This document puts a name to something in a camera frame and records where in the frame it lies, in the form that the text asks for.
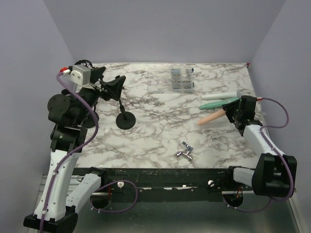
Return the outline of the peach microphone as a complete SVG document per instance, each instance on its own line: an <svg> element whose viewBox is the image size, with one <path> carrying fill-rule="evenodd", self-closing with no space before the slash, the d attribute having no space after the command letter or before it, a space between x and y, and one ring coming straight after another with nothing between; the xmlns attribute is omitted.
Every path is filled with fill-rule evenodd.
<svg viewBox="0 0 311 233"><path fill-rule="evenodd" d="M200 120L198 121L198 125L207 124L207 123L209 123L209 122L211 122L211 121L214 121L214 120L216 120L216 119L218 119L218 118L220 118L220 117L223 117L223 116L225 116L225 115L226 115L225 110L223 110L223 109L218 110L217 112L214 112L214 113L208 115L207 117L200 119Z"/></svg>

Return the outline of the green microphone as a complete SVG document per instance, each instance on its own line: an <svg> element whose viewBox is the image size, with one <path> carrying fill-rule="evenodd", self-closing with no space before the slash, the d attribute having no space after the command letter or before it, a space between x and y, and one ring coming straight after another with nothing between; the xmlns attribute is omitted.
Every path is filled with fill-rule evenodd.
<svg viewBox="0 0 311 233"><path fill-rule="evenodd" d="M206 103L201 106L199 106L200 110L210 110L210 109L217 109L217 108L222 108L222 105L231 103L233 101L238 100L239 98L230 98L226 100L220 100L216 102L211 102L211 103Z"/></svg>

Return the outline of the white microphone grey mesh head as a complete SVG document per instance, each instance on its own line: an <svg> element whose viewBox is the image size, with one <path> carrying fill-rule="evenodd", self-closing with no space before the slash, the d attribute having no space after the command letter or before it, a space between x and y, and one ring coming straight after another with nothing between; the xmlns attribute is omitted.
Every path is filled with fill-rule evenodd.
<svg viewBox="0 0 311 233"><path fill-rule="evenodd" d="M239 98L241 95L242 94L240 91L222 92L222 93L205 94L201 96L201 99L202 100L229 99L229 98Z"/></svg>

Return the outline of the black tripod shock-mount stand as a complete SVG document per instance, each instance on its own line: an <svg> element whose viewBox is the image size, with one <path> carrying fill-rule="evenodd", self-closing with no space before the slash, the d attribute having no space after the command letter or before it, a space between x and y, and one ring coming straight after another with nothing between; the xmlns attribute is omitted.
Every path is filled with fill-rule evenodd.
<svg viewBox="0 0 311 233"><path fill-rule="evenodd" d="M83 66L85 66L85 67L87 67L87 68L89 68L89 69L93 69L93 68L94 68L92 62L89 61L89 60L86 60L86 59L77 61L77 62L75 63L75 65L83 65Z"/></svg>

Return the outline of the black tall round-base stand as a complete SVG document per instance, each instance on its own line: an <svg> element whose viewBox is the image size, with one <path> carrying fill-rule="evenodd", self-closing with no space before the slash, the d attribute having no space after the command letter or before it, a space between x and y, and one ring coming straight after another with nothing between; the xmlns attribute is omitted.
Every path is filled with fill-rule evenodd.
<svg viewBox="0 0 311 233"><path fill-rule="evenodd" d="M129 130L134 127L136 123L136 117L131 112L125 110L121 99L119 99L120 113L116 118L116 125L122 130Z"/></svg>

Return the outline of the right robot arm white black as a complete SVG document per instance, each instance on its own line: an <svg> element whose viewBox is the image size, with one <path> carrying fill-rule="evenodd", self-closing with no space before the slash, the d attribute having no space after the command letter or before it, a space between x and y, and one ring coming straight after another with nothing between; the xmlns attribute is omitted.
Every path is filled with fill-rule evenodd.
<svg viewBox="0 0 311 233"><path fill-rule="evenodd" d="M256 104L261 100L262 97L243 95L222 105L229 122L235 125L259 157L255 169L231 166L231 174L223 179L224 186L235 190L244 184L256 195L287 200L294 193L297 160L280 150L265 132L267 126L255 119Z"/></svg>

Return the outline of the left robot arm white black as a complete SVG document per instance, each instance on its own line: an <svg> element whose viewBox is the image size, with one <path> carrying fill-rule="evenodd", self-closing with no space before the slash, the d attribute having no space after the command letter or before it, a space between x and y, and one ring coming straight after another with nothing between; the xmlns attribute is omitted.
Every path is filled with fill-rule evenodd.
<svg viewBox="0 0 311 233"><path fill-rule="evenodd" d="M63 92L48 102L48 119L54 123L51 132L50 167L41 199L34 212L24 218L26 228L39 233L71 233L78 215L94 191L102 192L108 180L104 171L92 168L79 185L69 192L71 176L83 148L92 141L89 128L99 130L99 119L94 107L99 99L119 101L125 76L104 82L105 67L88 68L82 65L66 67L56 79L62 78L80 86L71 90L65 83Z"/></svg>

